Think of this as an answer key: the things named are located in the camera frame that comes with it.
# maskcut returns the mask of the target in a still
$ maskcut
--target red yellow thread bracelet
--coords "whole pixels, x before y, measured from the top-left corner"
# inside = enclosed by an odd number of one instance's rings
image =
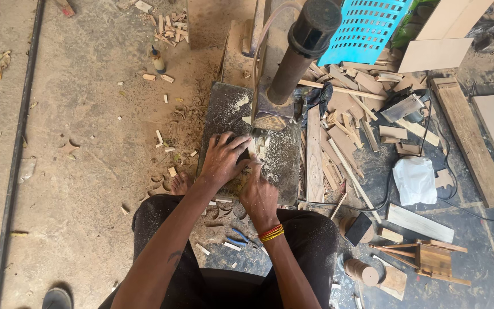
[[[261,242],[265,242],[274,239],[275,237],[283,234],[284,232],[285,231],[283,230],[283,225],[279,224],[275,228],[263,233],[258,238],[260,239]]]

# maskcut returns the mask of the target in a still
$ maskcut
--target black smartphone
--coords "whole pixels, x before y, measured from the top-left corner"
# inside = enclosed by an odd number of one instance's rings
[[[361,213],[357,216],[356,220],[353,222],[352,226],[344,237],[352,244],[354,247],[360,243],[361,238],[367,232],[367,230],[373,226],[371,219],[369,219],[365,213]]]

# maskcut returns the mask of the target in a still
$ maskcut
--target pliers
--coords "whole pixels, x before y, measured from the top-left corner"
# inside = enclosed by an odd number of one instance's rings
[[[238,246],[242,246],[242,247],[245,247],[245,246],[249,245],[249,247],[253,247],[253,248],[257,249],[257,250],[260,250],[260,247],[258,247],[258,246],[256,245],[256,243],[254,243],[252,240],[250,240],[250,239],[249,239],[249,238],[247,238],[245,235],[243,235],[243,233],[242,233],[242,232],[240,232],[238,229],[236,229],[236,228],[232,228],[232,230],[233,230],[234,232],[238,233],[238,234],[239,234],[239,236],[241,236],[241,238],[243,238],[243,240],[244,240],[244,241],[235,240],[235,239],[232,239],[232,238],[230,238],[230,237],[226,237],[226,239],[227,239],[229,242],[231,242],[231,243],[233,243],[233,244],[235,244],[235,245],[238,245]]]

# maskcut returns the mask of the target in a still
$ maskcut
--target blue plastic crate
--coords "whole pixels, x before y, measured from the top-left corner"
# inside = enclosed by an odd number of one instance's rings
[[[317,65],[349,61],[374,64],[412,0],[344,0],[342,24]]]

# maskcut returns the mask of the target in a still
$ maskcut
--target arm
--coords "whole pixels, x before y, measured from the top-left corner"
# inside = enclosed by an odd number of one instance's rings
[[[112,309],[161,306],[197,218],[216,192],[250,162],[242,160],[236,165],[251,138],[242,135],[226,144],[232,135],[223,133],[218,144],[218,135],[211,137],[199,178],[133,263],[113,299]]]
[[[239,196],[239,200],[251,217],[258,234],[278,226],[276,216],[278,189],[260,174],[261,165],[252,163],[249,180]],[[278,280],[284,308],[321,308],[306,276],[298,266],[291,248],[281,234],[264,242],[264,247],[272,260]]]

